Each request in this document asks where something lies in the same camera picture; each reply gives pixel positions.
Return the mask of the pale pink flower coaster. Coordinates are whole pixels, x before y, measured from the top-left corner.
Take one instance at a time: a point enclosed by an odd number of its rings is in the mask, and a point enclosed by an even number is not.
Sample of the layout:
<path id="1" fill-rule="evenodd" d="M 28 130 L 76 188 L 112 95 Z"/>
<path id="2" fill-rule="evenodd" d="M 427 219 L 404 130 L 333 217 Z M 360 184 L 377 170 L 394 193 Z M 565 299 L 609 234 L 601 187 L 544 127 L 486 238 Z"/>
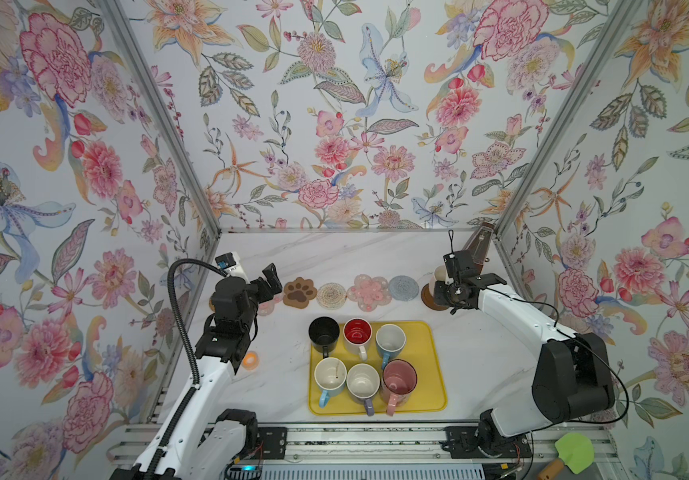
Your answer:
<path id="1" fill-rule="evenodd" d="M 282 302 L 282 294 L 274 295 L 274 298 L 260 304 L 258 306 L 258 316 L 268 316 L 274 312 L 276 305 Z"/>

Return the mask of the cream mug pink handle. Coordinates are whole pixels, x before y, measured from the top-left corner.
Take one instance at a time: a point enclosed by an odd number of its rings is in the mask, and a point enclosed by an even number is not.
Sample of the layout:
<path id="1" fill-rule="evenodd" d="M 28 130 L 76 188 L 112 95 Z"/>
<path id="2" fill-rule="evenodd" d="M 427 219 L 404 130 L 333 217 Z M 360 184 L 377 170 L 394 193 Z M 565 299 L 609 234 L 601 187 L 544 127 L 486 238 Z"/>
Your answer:
<path id="1" fill-rule="evenodd" d="M 447 281 L 447 270 L 444 265 L 440 265 L 434 269 L 430 280 L 428 281 L 428 288 L 430 291 L 434 290 L 437 284 L 444 285 Z"/>

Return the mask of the cork paw print coaster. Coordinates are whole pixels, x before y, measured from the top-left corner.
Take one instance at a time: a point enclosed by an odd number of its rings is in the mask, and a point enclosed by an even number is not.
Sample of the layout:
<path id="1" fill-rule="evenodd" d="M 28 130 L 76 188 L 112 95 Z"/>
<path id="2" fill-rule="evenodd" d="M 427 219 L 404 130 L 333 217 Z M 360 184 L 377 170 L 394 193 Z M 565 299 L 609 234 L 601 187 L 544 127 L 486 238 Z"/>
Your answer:
<path id="1" fill-rule="evenodd" d="M 298 277 L 284 285 L 282 303 L 296 309 L 306 309 L 316 299 L 318 290 L 311 279 Z"/>

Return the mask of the brown wooden round coaster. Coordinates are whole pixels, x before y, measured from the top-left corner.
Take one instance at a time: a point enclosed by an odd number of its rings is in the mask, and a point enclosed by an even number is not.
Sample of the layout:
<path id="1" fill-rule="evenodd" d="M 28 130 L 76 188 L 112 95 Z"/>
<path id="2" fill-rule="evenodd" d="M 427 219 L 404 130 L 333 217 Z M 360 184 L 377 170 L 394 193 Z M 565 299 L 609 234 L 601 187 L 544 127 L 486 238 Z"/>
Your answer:
<path id="1" fill-rule="evenodd" d="M 447 306 L 438 305 L 435 303 L 432 292 L 430 291 L 428 284 L 426 284 L 422 287 L 422 290 L 420 292 L 420 298 L 421 298 L 422 303 L 430 310 L 433 310 L 433 311 L 448 310 Z"/>

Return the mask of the grey round coaster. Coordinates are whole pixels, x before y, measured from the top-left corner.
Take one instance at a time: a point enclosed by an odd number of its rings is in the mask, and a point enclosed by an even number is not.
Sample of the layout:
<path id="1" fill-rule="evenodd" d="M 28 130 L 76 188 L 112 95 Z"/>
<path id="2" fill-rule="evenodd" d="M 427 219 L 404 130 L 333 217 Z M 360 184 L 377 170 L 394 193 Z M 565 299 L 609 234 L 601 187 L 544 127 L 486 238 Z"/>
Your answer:
<path id="1" fill-rule="evenodd" d="M 408 302 L 420 294 L 420 287 L 413 278 L 398 275 L 389 280 L 388 291 L 394 300 Z"/>

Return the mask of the white embroidered round coaster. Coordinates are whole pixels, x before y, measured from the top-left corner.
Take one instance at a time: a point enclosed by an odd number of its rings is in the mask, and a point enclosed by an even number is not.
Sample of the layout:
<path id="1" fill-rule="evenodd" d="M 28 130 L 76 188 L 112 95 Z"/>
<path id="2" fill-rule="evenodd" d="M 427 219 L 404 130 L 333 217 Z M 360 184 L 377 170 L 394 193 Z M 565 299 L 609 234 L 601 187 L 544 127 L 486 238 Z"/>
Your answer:
<path id="1" fill-rule="evenodd" d="M 326 283 L 318 288 L 316 301 L 320 304 L 321 308 L 326 310 L 338 310 L 346 304 L 346 289 L 336 282 Z"/>

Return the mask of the black mug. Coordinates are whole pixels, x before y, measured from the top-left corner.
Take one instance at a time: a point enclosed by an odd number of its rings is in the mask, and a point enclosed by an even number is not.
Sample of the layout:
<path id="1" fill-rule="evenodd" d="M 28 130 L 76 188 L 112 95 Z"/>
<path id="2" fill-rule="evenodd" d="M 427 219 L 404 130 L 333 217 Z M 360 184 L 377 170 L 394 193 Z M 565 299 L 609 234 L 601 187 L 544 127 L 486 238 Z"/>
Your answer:
<path id="1" fill-rule="evenodd" d="M 318 317 L 310 323 L 308 327 L 308 337 L 312 348 L 322 354 L 323 358 L 328 358 L 338 345 L 340 338 L 340 324 L 331 317 Z"/>

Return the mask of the white mug light-blue handle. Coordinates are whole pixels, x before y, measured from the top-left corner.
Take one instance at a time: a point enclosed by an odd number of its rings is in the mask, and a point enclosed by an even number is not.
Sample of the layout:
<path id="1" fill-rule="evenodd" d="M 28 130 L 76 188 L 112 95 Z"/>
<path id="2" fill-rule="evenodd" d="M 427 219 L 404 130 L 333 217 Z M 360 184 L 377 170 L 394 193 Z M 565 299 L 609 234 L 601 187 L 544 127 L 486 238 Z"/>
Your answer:
<path id="1" fill-rule="evenodd" d="M 326 408 L 332 398 L 340 395 L 346 384 L 347 369 L 342 360 L 334 357 L 322 359 L 314 369 L 314 383 L 322 390 L 319 408 Z"/>

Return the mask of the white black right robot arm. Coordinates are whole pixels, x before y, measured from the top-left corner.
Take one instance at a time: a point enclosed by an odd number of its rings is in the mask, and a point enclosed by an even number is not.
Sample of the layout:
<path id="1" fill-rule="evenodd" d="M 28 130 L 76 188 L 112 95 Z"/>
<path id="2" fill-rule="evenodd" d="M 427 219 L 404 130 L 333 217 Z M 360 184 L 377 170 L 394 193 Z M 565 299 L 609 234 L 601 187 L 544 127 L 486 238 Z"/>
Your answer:
<path id="1" fill-rule="evenodd" d="M 487 455 L 526 434 L 612 408 L 613 369 L 605 342 L 596 334 L 558 326 L 541 302 L 527 301 L 496 274 L 483 274 L 471 252 L 443 258 L 444 280 L 432 287 L 433 301 L 450 309 L 478 310 L 497 321 L 535 356 L 531 385 L 480 414 L 473 444 Z"/>

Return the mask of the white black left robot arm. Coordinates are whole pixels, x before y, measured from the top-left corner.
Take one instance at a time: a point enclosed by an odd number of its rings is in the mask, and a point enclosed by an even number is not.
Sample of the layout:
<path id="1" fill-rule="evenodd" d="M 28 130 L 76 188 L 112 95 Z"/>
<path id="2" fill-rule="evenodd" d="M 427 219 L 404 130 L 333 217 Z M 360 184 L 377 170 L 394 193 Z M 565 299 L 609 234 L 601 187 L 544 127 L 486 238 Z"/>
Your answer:
<path id="1" fill-rule="evenodd" d="M 198 342 L 190 341 L 174 285 L 180 267 L 188 265 L 220 276 Z M 174 261 L 166 288 L 190 377 L 152 444 L 132 467 L 114 470 L 112 478 L 224 479 L 236 461 L 260 451 L 260 430 L 252 411 L 220 411 L 220 397 L 258 336 L 260 305 L 282 292 L 282 282 L 274 264 L 266 266 L 262 276 L 248 279 L 240 256 L 228 252 L 212 263 L 192 258 Z"/>

